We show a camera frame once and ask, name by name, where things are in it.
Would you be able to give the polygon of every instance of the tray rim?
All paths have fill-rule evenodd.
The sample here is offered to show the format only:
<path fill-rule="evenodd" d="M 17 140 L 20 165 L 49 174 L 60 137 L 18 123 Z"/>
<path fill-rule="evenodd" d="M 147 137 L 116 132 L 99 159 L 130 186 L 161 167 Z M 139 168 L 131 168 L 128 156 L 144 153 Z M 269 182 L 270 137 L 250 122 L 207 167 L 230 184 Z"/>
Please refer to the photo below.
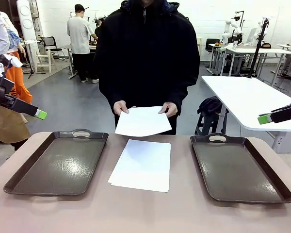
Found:
<path fill-rule="evenodd" d="M 89 137 L 85 137 L 85 136 L 73 136 L 73 134 L 76 133 L 76 132 L 87 132 L 87 133 L 90 134 L 90 136 Z M 64 131 L 51 132 L 50 135 L 29 156 L 29 158 L 24 162 L 24 164 L 14 173 L 14 175 L 4 185 L 4 187 L 3 187 L 4 192 L 5 193 L 8 193 L 8 194 L 14 194 L 14 195 L 36 196 L 36 197 L 77 197 L 77 196 L 83 195 L 84 193 L 87 192 L 87 190 L 89 188 L 89 185 L 90 185 L 91 180 L 93 178 L 93 175 L 94 175 L 94 172 L 96 170 L 96 167 L 98 166 L 98 164 L 100 162 L 101 155 L 102 155 L 103 149 L 104 149 L 104 147 L 106 145 L 106 142 L 107 142 L 108 137 L 109 137 L 109 134 L 108 133 L 94 133 L 94 132 L 91 132 L 91 131 L 86 130 L 86 129 L 76 129 L 76 130 L 73 130 L 73 131 L 70 131 L 70 132 L 64 132 Z M 85 187 L 84 191 L 82 191 L 81 193 L 72 193 L 72 194 L 59 194 L 59 193 L 39 194 L 39 193 L 15 192 L 14 191 L 14 188 L 16 187 L 16 185 L 13 188 L 9 188 L 9 185 L 11 185 L 11 183 L 13 182 L 13 179 L 16 179 L 18 177 L 18 173 L 21 173 L 23 169 L 26 169 L 26 165 L 30 161 L 31 157 L 34 157 L 35 155 L 37 156 L 39 154 L 39 151 L 46 147 L 43 150 L 43 152 L 40 154 L 40 156 L 38 156 L 38 158 L 37 158 L 37 160 L 38 160 L 42 156 L 42 154 L 49 148 L 49 146 L 52 144 L 52 142 L 55 139 L 57 139 L 57 138 L 81 138 L 81 139 L 102 139 L 102 140 L 104 140 L 103 146 L 102 146 L 101 151 L 99 153 L 98 162 L 96 163 L 96 165 L 94 166 L 94 168 L 93 168 L 93 170 L 91 172 L 91 175 L 90 175 L 90 178 L 89 178 L 89 182 L 86 184 L 86 187 Z M 27 169 L 26 173 L 20 178 L 19 182 L 29 172 L 30 168 Z"/>
<path fill-rule="evenodd" d="M 213 134 L 209 134 L 207 136 L 191 136 L 190 137 L 190 140 L 191 140 L 191 144 L 192 144 L 192 147 L 193 147 L 193 150 L 194 150 L 194 153 L 195 153 L 195 156 L 196 156 L 196 159 L 197 159 L 197 162 L 198 162 L 198 166 L 199 166 L 199 169 L 200 169 L 200 173 L 202 174 L 202 177 L 203 177 L 203 180 L 204 180 L 204 184 L 206 186 L 206 190 L 209 194 L 209 196 L 216 200 L 216 201 L 220 201 L 220 202 L 231 202 L 231 203 L 244 203 L 244 204 L 287 204 L 287 203 L 291 203 L 291 200 L 282 200 L 282 201 L 260 201 L 260 200 L 257 200 L 257 201 L 252 201 L 252 200 L 226 200 L 226 199 L 218 199 L 216 198 L 213 193 L 211 193 L 209 191 L 209 187 L 208 187 L 208 182 L 207 182 L 207 179 L 205 177 L 205 174 L 203 172 L 203 169 L 202 169 L 202 166 L 201 166 L 201 161 L 199 159 L 199 156 L 197 155 L 197 151 L 195 150 L 195 147 L 194 147 L 194 143 L 198 143 L 196 141 L 194 141 L 194 139 L 197 139 L 197 138 L 202 138 L 202 139 L 208 139 L 211 137 L 211 136 L 223 136 L 226 138 L 226 142 L 223 142 L 223 141 L 210 141 L 210 142 L 213 142 L 213 143 L 228 143 L 228 139 L 238 139 L 239 141 L 243 141 L 243 146 L 245 146 L 244 144 L 247 143 L 249 144 L 253 150 L 255 150 L 256 153 L 259 154 L 259 156 L 261 157 L 261 159 L 268 165 L 270 171 L 277 176 L 277 179 L 279 182 L 281 182 L 284 187 L 289 191 L 289 193 L 291 194 L 291 191 L 289 190 L 289 188 L 286 186 L 286 184 L 281 180 L 281 178 L 277 175 L 277 173 L 273 170 L 273 168 L 268 164 L 268 162 L 264 159 L 264 157 L 260 154 L 260 152 L 253 146 L 253 144 L 250 142 L 250 140 L 248 138 L 245 138 L 245 137 L 230 137 L 230 136 L 227 136 L 225 134 L 222 134 L 222 133 L 213 133 Z"/>

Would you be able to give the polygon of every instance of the hand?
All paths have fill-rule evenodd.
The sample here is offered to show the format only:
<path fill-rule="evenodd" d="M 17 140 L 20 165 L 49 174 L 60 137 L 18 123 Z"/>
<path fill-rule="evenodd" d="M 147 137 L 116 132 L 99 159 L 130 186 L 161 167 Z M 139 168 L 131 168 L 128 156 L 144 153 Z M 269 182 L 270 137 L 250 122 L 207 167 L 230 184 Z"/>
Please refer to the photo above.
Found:
<path fill-rule="evenodd" d="M 172 103 L 172 102 L 166 102 L 166 103 L 164 103 L 163 108 L 159 112 L 159 114 L 165 113 L 167 109 L 168 109 L 168 112 L 166 113 L 166 115 L 167 115 L 168 118 L 176 115 L 177 112 L 178 112 L 178 108 L 177 108 L 177 106 L 174 103 Z"/>
<path fill-rule="evenodd" d="M 24 55 L 24 57 L 26 57 L 26 51 L 20 43 L 18 44 L 18 48 L 19 48 L 20 52 Z"/>
<path fill-rule="evenodd" d="M 114 106 L 113 106 L 113 110 L 115 112 L 115 114 L 117 114 L 118 116 L 121 115 L 121 112 L 123 111 L 124 113 L 129 113 L 127 107 L 126 107 L 126 102 L 121 100 L 118 102 L 115 102 Z"/>

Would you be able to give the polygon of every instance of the orange pants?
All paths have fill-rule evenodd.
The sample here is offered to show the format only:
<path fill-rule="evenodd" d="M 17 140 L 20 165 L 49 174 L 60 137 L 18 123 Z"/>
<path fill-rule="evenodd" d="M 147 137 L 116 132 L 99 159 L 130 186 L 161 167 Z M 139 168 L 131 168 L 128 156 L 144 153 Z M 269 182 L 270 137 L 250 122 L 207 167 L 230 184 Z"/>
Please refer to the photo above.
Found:
<path fill-rule="evenodd" d="M 18 52 L 12 52 L 9 55 L 13 55 L 19 59 Z M 12 88 L 10 95 L 21 99 L 27 103 L 32 102 L 32 95 L 27 90 L 24 84 L 24 76 L 23 76 L 23 70 L 17 67 L 9 68 L 6 72 L 6 78 L 14 82 L 14 87 Z"/>

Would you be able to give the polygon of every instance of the white stool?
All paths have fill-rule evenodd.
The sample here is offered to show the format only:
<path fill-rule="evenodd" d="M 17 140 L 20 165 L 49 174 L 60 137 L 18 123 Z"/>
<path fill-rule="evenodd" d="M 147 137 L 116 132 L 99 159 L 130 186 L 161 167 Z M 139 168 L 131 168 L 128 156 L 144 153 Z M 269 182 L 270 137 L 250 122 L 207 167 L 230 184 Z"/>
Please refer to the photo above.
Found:
<path fill-rule="evenodd" d="M 38 72 L 38 67 L 48 67 L 49 72 L 52 72 L 52 62 L 55 65 L 55 60 L 52 55 L 51 50 L 46 51 L 47 54 L 45 55 L 39 55 L 37 51 L 35 51 L 35 72 Z M 43 64 L 41 61 L 41 58 L 47 58 L 48 62 L 46 64 Z"/>

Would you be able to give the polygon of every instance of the black stool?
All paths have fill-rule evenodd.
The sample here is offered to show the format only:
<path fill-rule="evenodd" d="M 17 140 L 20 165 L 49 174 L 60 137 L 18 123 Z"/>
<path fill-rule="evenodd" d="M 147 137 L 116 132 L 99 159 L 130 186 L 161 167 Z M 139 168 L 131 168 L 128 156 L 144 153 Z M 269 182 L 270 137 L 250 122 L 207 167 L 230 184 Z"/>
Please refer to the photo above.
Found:
<path fill-rule="evenodd" d="M 215 133 L 219 121 L 218 114 L 206 115 L 205 112 L 201 112 L 199 116 L 199 120 L 195 129 L 195 135 L 206 136 L 209 134 L 210 127 L 212 127 L 211 133 Z M 227 122 L 227 112 L 224 116 L 223 127 L 221 133 L 226 133 L 226 122 Z"/>

